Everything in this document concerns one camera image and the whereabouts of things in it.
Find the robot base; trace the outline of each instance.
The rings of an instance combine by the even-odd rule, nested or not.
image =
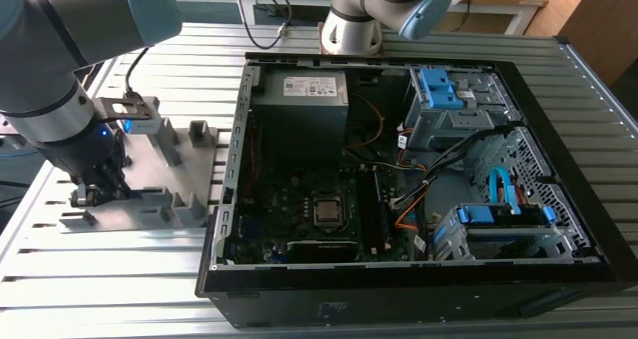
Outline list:
[[[60,232],[144,230],[200,227],[208,218],[208,196],[218,129],[206,122],[172,129],[164,120],[156,135],[125,135],[131,164],[127,183],[139,199],[112,201],[95,208],[63,211]]]
[[[348,22],[332,11],[319,23],[320,53],[331,55],[378,55],[382,41],[380,23]]]

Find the metal bracket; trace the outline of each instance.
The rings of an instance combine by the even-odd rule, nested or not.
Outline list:
[[[150,120],[152,118],[152,109],[142,97],[124,96],[116,98],[93,99],[96,112],[99,113],[100,122],[112,122],[116,120]]]
[[[167,166],[167,154],[150,141],[152,135],[124,134],[128,198],[81,208],[92,216],[88,220],[80,209],[69,208],[69,215],[60,218],[61,232],[194,228],[204,223],[218,129],[195,122],[188,128],[171,127],[163,132],[163,144],[175,152],[179,163]]]
[[[447,111],[454,130],[483,130],[494,128],[490,115],[483,109]]]

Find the white table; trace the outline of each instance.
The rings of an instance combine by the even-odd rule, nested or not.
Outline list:
[[[278,27],[255,26],[272,38]],[[318,30],[292,28],[272,52],[318,53]],[[240,25],[186,25],[132,76],[176,127],[204,119],[222,129],[211,204],[219,201],[244,52]],[[395,57],[513,61],[586,178],[638,253],[638,126],[569,46],[551,38],[434,34],[410,43],[384,34]],[[89,90],[120,96],[135,55],[109,61]],[[0,338],[638,338],[637,289],[583,299],[529,320],[238,331],[195,297],[204,228],[60,234],[72,186],[47,163],[0,237]]]

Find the table leg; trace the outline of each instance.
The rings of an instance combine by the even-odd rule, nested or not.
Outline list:
[[[531,19],[537,14],[538,7],[527,5],[521,7],[521,11],[514,15],[510,26],[507,27],[507,35],[523,35],[527,27],[530,26]]]

